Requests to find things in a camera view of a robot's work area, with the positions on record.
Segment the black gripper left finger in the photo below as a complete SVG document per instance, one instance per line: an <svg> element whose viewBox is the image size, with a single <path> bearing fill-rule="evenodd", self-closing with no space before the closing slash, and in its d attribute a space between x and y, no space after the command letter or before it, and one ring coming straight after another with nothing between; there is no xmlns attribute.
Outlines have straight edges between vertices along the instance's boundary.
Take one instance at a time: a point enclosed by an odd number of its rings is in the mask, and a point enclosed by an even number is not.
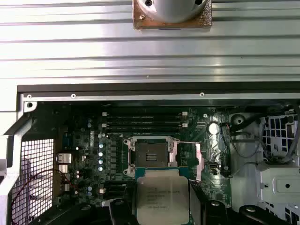
<svg viewBox="0 0 300 225"><path fill-rule="evenodd" d="M122 198L110 199L104 206L74 203L52 207L31 225L137 225L134 215L136 188L126 187Z"/></svg>

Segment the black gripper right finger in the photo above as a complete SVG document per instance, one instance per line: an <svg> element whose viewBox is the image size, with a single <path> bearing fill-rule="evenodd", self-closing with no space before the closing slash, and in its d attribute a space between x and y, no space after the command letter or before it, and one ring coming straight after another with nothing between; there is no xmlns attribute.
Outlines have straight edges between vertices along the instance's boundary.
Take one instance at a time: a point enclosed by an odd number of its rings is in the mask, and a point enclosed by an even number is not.
<svg viewBox="0 0 300 225"><path fill-rule="evenodd" d="M287 225L275 215L255 205L243 205L238 212L218 200L209 200L200 185L191 183L190 215L194 225Z"/></svg>

